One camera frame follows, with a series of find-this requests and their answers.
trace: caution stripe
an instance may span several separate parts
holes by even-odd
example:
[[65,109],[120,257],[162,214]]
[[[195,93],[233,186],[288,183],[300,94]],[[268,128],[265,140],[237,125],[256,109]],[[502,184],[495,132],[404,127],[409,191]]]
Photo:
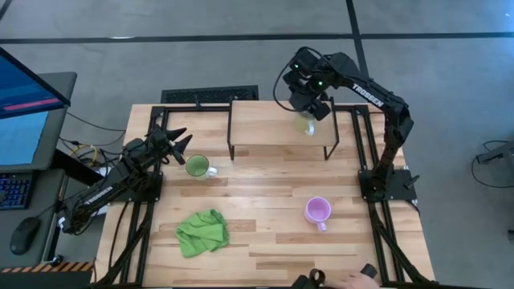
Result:
[[52,267],[48,263],[40,263],[36,267],[16,267],[16,268],[3,268],[0,270],[2,273],[37,273],[37,272],[77,272],[77,271],[90,271],[92,270],[93,262],[62,262],[57,267]]

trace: green mug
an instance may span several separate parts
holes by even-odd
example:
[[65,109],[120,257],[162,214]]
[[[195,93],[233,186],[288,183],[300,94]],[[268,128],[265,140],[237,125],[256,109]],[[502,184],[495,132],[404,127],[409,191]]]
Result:
[[316,127],[316,118],[308,112],[296,113],[294,125],[296,130],[305,133],[308,136],[314,136],[314,129]]
[[186,172],[198,181],[204,181],[218,174],[218,169],[209,166],[209,160],[203,155],[194,155],[186,162]]

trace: computer mouse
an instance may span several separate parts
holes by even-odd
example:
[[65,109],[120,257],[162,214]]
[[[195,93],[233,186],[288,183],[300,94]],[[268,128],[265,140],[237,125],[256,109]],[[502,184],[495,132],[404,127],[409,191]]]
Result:
[[31,248],[40,223],[37,217],[25,218],[19,223],[10,237],[10,251],[13,254],[25,254]]

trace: yellow cable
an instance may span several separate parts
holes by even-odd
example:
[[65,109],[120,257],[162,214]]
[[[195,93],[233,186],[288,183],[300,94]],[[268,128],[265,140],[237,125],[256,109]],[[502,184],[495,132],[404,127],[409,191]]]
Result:
[[96,146],[94,146],[92,144],[79,144],[79,145],[77,145],[76,148],[74,148],[71,151],[70,156],[72,156],[72,155],[77,156],[77,152],[79,152],[83,148],[91,148],[95,151],[95,155],[93,156],[92,161],[89,163],[89,166],[92,167],[93,164],[95,164],[96,158],[98,157],[98,149],[96,148]]

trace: monitor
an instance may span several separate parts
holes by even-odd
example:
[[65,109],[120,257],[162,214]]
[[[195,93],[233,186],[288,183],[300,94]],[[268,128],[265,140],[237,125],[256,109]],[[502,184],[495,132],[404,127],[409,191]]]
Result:
[[69,105],[70,100],[0,47],[0,119]]

